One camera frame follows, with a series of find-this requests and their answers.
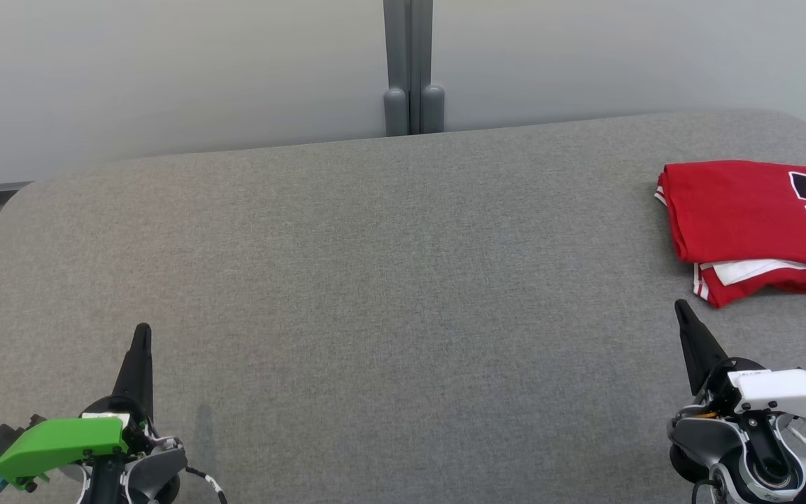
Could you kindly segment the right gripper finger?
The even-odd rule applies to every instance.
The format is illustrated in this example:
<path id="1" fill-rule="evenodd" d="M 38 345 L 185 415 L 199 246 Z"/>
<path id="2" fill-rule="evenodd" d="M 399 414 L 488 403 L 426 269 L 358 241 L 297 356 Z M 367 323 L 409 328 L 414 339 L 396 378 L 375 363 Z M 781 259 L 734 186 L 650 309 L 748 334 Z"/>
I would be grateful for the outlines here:
<path id="1" fill-rule="evenodd" d="M 676 300 L 674 311 L 692 395 L 722 392 L 729 357 L 687 300 Z"/>

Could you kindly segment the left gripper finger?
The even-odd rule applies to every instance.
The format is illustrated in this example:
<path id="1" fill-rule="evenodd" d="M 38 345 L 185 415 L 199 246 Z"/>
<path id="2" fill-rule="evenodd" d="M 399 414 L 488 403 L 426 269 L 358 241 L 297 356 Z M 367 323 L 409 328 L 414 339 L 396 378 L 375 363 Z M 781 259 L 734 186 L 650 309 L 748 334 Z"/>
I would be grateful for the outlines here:
<path id="1" fill-rule="evenodd" d="M 132 399 L 144 417 L 153 420 L 153 329 L 138 323 L 132 342 L 122 359 L 113 395 Z"/>

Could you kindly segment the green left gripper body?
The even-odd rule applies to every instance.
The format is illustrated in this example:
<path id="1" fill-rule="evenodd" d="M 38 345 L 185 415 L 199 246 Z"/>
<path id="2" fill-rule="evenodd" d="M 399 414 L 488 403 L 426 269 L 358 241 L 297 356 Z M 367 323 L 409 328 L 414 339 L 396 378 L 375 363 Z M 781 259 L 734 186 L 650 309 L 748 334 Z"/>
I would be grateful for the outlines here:
<path id="1" fill-rule="evenodd" d="M 18 434 L 0 455 L 0 477 L 24 490 L 36 478 L 77 462 L 137 455 L 147 450 L 145 428 L 153 409 L 125 395 L 110 395 L 79 416 L 36 422 Z"/>

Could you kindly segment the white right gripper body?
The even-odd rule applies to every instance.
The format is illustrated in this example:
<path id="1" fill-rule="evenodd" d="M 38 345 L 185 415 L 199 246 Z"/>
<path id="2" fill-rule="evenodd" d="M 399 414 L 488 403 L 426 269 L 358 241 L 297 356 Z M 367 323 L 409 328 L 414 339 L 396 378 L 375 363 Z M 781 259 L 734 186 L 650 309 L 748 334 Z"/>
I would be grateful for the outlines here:
<path id="1" fill-rule="evenodd" d="M 696 402 L 719 417 L 765 412 L 806 420 L 806 370 L 774 371 L 748 358 L 726 358 L 707 374 Z"/>

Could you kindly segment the red shorts with white trim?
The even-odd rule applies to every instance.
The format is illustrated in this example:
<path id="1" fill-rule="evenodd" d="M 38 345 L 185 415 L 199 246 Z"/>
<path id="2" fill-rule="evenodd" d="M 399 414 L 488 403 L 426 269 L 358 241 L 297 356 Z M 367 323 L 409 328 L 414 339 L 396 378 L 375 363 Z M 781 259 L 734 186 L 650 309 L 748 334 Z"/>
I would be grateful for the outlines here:
<path id="1" fill-rule="evenodd" d="M 806 264 L 762 259 L 693 265 L 693 292 L 717 309 L 765 288 L 806 295 Z"/>

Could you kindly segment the red jersey with white sleeves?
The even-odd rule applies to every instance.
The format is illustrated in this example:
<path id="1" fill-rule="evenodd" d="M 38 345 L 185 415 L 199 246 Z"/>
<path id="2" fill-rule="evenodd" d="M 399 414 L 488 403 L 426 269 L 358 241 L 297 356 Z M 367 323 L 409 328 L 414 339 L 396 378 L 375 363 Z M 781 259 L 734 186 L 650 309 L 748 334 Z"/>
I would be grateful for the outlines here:
<path id="1" fill-rule="evenodd" d="M 668 164 L 658 184 L 681 261 L 806 264 L 806 166 L 746 160 Z"/>

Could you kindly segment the grey partition post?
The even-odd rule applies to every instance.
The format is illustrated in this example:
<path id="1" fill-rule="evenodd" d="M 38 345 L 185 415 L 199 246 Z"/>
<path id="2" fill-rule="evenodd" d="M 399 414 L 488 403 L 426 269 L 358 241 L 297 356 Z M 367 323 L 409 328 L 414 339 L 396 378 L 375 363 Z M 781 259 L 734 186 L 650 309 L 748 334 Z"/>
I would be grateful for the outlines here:
<path id="1" fill-rule="evenodd" d="M 389 89 L 383 93 L 385 134 L 445 129 L 445 90 L 432 82 L 434 0 L 383 0 Z"/>

